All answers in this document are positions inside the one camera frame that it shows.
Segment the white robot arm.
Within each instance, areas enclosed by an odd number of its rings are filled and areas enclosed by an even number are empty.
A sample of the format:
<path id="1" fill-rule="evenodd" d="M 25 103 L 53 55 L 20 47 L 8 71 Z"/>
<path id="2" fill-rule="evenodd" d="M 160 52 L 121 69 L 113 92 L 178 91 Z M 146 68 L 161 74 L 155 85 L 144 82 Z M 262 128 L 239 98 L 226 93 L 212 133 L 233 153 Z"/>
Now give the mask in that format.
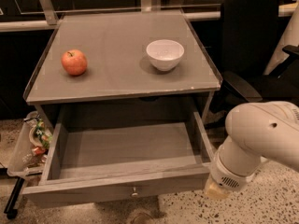
<path id="1" fill-rule="evenodd" d="M 245 15 L 222 17 L 222 76 L 239 77 L 244 85 L 256 75 L 265 52 L 276 36 L 273 21 Z M 298 107 L 290 102 L 265 102 L 253 88 L 245 102 L 232 108 L 225 120 L 227 137 L 210 164 L 205 185 L 209 198 L 224 199 L 242 190 L 254 177 L 262 159 L 277 161 L 293 170 L 299 168 Z"/>

